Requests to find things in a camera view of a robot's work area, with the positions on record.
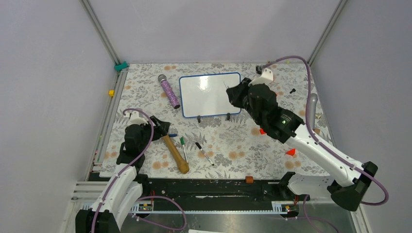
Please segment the blue-framed whiteboard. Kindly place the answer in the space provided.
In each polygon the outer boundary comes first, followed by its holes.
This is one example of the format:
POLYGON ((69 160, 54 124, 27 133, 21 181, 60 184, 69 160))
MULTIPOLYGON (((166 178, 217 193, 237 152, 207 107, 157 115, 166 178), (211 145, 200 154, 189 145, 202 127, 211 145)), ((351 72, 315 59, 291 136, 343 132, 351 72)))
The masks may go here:
POLYGON ((238 72, 182 76, 179 78, 181 108, 184 118, 236 115, 241 108, 230 104, 223 82, 236 86, 238 72))

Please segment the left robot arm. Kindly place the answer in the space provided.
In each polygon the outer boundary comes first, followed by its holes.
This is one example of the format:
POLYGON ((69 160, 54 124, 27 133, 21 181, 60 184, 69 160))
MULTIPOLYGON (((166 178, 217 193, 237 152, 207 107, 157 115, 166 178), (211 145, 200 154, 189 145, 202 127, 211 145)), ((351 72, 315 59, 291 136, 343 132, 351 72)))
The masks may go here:
POLYGON ((113 176, 96 201, 87 210, 80 210, 75 218, 77 233, 118 233, 137 199, 149 197, 151 187, 147 176, 136 182, 148 145, 168 134, 170 122, 155 116, 150 121, 137 117, 125 128, 124 142, 113 176))

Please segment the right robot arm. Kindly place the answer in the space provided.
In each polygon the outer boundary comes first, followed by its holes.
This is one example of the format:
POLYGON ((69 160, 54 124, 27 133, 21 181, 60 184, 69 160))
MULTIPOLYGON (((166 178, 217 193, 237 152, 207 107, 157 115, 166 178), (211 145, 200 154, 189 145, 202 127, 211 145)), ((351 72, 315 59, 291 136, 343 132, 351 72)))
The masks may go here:
POLYGON ((318 138, 301 117, 278 106, 276 93, 264 84, 252 85, 245 78, 226 90, 230 104, 246 110, 252 120, 271 138, 297 149, 323 168, 332 179, 298 178, 293 175, 279 186, 279 195, 291 200, 296 195, 330 196, 340 207, 356 211, 378 166, 362 163, 318 138))

